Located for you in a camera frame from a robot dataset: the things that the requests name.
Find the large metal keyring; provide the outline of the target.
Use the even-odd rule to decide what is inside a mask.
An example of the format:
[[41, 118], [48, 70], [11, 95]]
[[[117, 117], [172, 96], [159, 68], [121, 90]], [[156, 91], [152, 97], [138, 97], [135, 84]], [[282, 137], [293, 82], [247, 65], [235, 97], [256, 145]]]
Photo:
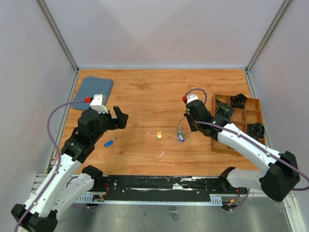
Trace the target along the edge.
[[182, 123], [186, 121], [187, 119], [185, 117], [179, 121], [179, 124], [178, 124], [179, 128], [177, 130], [177, 143], [184, 143], [187, 136], [191, 133], [189, 131], [186, 131], [184, 129], [184, 126], [182, 126]]

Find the yellow tag key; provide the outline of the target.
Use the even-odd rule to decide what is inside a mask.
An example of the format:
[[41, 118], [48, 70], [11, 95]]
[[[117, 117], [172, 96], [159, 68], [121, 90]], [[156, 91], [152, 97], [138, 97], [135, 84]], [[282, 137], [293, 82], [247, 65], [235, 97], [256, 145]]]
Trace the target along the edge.
[[162, 139], [162, 131], [157, 132], [157, 139], [161, 140]]

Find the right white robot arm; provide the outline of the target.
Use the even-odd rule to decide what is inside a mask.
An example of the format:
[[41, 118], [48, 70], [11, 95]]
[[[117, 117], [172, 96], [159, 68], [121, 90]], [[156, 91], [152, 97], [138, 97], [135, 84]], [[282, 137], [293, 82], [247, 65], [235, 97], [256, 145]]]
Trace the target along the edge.
[[298, 184], [300, 174], [293, 153], [271, 149], [223, 116], [212, 116], [195, 94], [183, 97], [183, 102], [186, 107], [184, 115], [192, 132], [199, 131], [231, 147], [258, 167], [257, 171], [227, 168], [218, 182], [223, 193], [230, 193], [235, 188], [256, 189], [281, 202]]

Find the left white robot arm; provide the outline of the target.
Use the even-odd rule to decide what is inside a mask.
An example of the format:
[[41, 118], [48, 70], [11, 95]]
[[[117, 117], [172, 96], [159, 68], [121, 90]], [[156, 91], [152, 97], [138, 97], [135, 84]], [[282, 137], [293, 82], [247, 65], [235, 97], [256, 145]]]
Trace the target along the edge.
[[61, 154], [51, 172], [24, 204], [16, 204], [11, 214], [19, 227], [28, 232], [52, 232], [59, 218], [85, 192], [98, 191], [103, 187], [103, 173], [89, 165], [74, 182], [65, 185], [94, 151], [96, 142], [108, 130], [124, 129], [129, 116], [113, 107], [116, 118], [109, 111], [100, 112], [91, 107], [82, 112], [77, 127], [65, 142]]

